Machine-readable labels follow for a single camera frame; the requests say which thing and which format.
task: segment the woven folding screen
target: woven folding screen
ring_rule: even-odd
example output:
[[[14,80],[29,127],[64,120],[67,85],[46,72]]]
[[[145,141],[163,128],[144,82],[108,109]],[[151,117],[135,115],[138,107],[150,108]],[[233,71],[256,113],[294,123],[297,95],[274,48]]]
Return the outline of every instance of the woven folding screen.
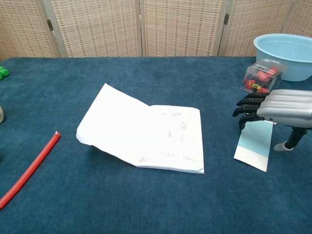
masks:
[[[0,0],[0,59],[55,57],[35,0]]]
[[[219,55],[254,56],[254,39],[280,33],[292,0],[236,0]]]
[[[312,0],[300,0],[294,7],[283,32],[312,37]]]
[[[221,5],[222,0],[141,0],[146,55],[213,55]]]
[[[138,0],[52,0],[69,57],[141,56]]]

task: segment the blue plastic bowl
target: blue plastic bowl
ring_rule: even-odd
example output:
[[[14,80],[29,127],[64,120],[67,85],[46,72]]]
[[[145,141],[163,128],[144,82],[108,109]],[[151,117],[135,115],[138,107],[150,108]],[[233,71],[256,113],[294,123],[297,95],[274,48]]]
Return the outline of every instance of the blue plastic bowl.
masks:
[[[273,59],[287,66],[284,80],[302,81],[312,76],[312,38],[292,34],[265,34],[254,39],[256,60]]]

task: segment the green object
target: green object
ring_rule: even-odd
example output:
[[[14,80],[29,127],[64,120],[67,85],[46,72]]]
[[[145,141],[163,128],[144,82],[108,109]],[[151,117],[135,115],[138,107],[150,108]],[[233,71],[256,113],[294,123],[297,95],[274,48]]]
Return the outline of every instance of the green object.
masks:
[[[9,70],[0,66],[0,80],[2,80],[4,77],[7,77],[8,75],[10,75]]]

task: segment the open notebook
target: open notebook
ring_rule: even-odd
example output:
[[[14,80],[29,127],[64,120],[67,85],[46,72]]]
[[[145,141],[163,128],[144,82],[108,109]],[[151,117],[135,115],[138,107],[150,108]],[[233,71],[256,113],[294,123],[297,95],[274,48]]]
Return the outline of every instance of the open notebook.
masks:
[[[76,137],[137,167],[204,173],[196,108],[148,106],[104,84]]]

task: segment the red tube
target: red tube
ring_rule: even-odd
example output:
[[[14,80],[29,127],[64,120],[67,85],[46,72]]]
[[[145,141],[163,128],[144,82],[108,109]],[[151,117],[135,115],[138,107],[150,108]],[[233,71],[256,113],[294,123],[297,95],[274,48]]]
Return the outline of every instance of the red tube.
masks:
[[[40,154],[36,157],[33,163],[28,167],[28,169],[24,172],[24,174],[18,179],[18,181],[13,185],[13,187],[1,198],[0,200],[0,209],[5,207],[5,205],[15,196],[15,194],[23,187],[23,185],[27,182],[30,176],[35,172],[41,162],[45,159],[48,153],[52,150],[54,145],[59,140],[61,134],[59,132],[55,132],[50,141],[46,144]]]

